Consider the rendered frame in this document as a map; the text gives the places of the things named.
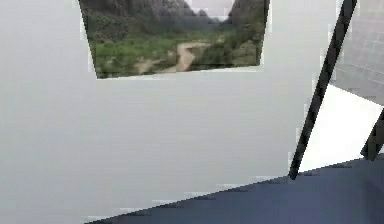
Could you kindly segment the framed landscape picture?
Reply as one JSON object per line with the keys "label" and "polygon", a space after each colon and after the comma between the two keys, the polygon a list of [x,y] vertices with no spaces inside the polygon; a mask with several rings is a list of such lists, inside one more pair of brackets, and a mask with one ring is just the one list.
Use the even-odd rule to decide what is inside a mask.
{"label": "framed landscape picture", "polygon": [[78,0],[99,79],[258,66],[270,0]]}

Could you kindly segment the grey table with black legs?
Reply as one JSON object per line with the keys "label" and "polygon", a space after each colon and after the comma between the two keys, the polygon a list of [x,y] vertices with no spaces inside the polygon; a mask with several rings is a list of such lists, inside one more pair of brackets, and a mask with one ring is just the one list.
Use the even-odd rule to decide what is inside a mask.
{"label": "grey table with black legs", "polygon": [[375,160],[384,147],[384,0],[342,0],[325,60],[312,95],[288,176],[295,179],[320,112],[332,85],[383,108],[360,154]]}

